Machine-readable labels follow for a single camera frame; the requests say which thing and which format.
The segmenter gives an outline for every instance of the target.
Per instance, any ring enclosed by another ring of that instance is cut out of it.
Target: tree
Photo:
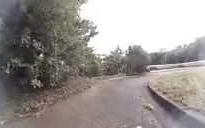
[[[140,45],[129,46],[126,51],[127,74],[142,73],[150,63],[148,53]]]
[[[17,12],[12,9],[1,32],[7,73],[16,76],[21,85],[34,88],[62,85],[70,76],[82,73],[89,76],[87,67],[96,62],[88,42],[98,32],[93,22],[79,16],[85,2],[27,1],[25,9],[15,7],[20,12],[17,19],[10,18]]]
[[[103,59],[103,74],[115,75],[122,72],[123,69],[123,51],[118,46]]]
[[[162,64],[162,53],[160,52],[153,52],[149,54],[151,62],[151,65],[157,65]]]

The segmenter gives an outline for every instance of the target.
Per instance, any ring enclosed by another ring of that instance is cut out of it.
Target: sky
[[[98,27],[89,43],[98,54],[130,44],[171,50],[205,35],[205,0],[88,0],[81,17]]]

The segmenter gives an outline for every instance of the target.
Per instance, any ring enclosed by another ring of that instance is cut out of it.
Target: roadside
[[[205,114],[205,67],[162,75],[152,85],[176,103]]]

